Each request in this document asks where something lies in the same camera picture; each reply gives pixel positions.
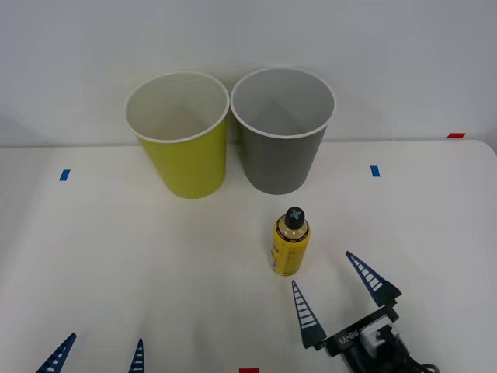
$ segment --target paper cup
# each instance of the paper cup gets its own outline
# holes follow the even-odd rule
[[[201,198],[223,182],[229,95],[215,78],[175,72],[139,87],[127,102],[128,127],[166,186]]]
[[[231,110],[248,180],[262,192],[286,194],[307,178],[335,110],[335,95],[308,71],[266,68],[235,85]]]

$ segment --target white wall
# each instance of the white wall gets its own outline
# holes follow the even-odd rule
[[[0,9],[0,145],[131,143],[124,104],[144,80],[199,69],[231,88],[273,64],[310,68],[335,88],[327,139],[495,138],[495,0],[2,0]]]

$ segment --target yellow spray can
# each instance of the yellow spray can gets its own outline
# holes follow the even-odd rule
[[[282,276],[298,271],[308,246],[311,230],[305,220],[304,211],[291,207],[280,217],[273,233],[273,270]]]

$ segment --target white table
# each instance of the white table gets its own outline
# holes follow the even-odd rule
[[[279,277],[267,252],[293,205],[312,237]],[[0,370],[35,372],[74,331],[63,373],[127,372],[139,337],[147,373],[345,372],[301,346],[290,281],[331,336],[376,309],[346,250],[404,293],[415,359],[494,370],[497,157],[481,142],[323,144],[285,196],[230,148],[202,200],[171,195],[139,147],[0,149]]]

